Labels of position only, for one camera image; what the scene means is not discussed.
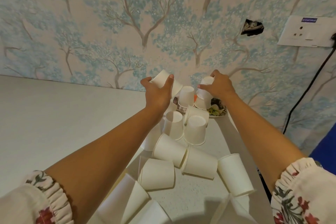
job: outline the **cable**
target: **cable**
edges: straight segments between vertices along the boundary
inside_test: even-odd
[[[301,102],[301,100],[304,98],[304,96],[306,95],[306,93],[309,91],[309,89],[311,88],[311,86],[313,85],[314,81],[316,80],[317,76],[319,75],[319,73],[321,72],[322,68],[324,67],[324,65],[328,62],[328,60],[331,58],[331,56],[333,55],[333,53],[336,50],[336,33],[332,35],[331,37],[332,40],[334,40],[334,45],[333,45],[333,49],[331,50],[330,54],[328,55],[328,57],[325,59],[325,61],[322,63],[322,65],[320,66],[320,68],[317,70],[313,80],[310,82],[308,88],[304,91],[304,93],[302,94],[302,96],[300,97],[299,101],[296,102],[296,104],[293,106],[292,110],[290,110],[289,114],[288,114],[288,118],[287,118],[287,122],[285,125],[285,128],[283,129],[283,134],[285,134],[288,124],[289,124],[289,120],[291,118],[292,112],[294,111],[294,109],[299,105],[299,103]]]

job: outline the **purple sticker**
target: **purple sticker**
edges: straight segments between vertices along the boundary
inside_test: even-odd
[[[301,22],[312,22],[315,23],[317,21],[317,18],[303,18]]]

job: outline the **socket hole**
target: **socket hole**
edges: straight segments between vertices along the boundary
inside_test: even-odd
[[[258,21],[251,21],[249,19],[246,19],[244,27],[241,31],[241,35],[259,35],[264,31],[264,25],[261,22]]]

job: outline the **floral plate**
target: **floral plate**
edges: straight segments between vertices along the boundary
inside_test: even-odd
[[[183,114],[186,113],[187,108],[183,108],[178,104],[178,98],[175,97],[173,103],[177,105],[177,110]],[[226,115],[226,106],[222,104],[222,101],[218,98],[211,99],[211,107],[207,110],[209,118],[218,118]]]

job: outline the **person's right arm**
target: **person's right arm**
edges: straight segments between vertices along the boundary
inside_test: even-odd
[[[306,157],[287,137],[239,98],[227,75],[214,70],[212,85],[199,85],[224,102],[242,140],[258,166],[267,187],[275,182],[293,162]]]

